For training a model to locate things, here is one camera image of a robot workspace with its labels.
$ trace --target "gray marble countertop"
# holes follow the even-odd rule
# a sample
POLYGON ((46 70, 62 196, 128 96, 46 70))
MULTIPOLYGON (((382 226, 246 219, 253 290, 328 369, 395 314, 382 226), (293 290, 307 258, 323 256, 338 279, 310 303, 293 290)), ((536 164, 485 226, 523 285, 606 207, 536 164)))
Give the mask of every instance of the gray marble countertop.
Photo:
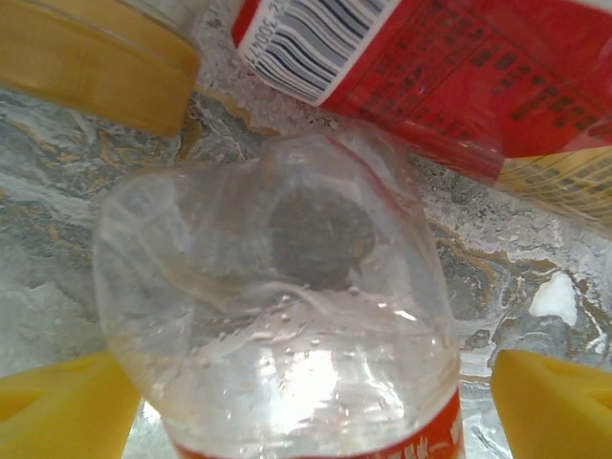
MULTIPOLYGON (((202 23, 202 46, 217 45, 205 49, 200 91, 175 139, 0 91, 0 376, 104 347, 91 231, 100 199, 120 177, 187 159, 241 161, 272 129, 334 127, 333 117, 243 74, 225 23, 223 7, 202 23)), ((511 458, 489 391, 494 358, 500 349, 531 349, 612 369, 603 269, 610 243, 437 165, 409 160, 461 335, 468 457, 511 458), (563 307, 546 296, 551 287, 563 307)), ((172 457, 157 413, 143 404, 125 458, 172 457)))

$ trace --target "red packaging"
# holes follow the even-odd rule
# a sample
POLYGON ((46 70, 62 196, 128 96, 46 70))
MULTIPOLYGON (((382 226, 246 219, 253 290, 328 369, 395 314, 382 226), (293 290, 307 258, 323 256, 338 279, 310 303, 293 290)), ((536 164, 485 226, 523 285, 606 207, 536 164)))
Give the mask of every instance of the red packaging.
POLYGON ((232 35, 272 87, 612 232, 606 11, 565 0, 246 0, 232 35))

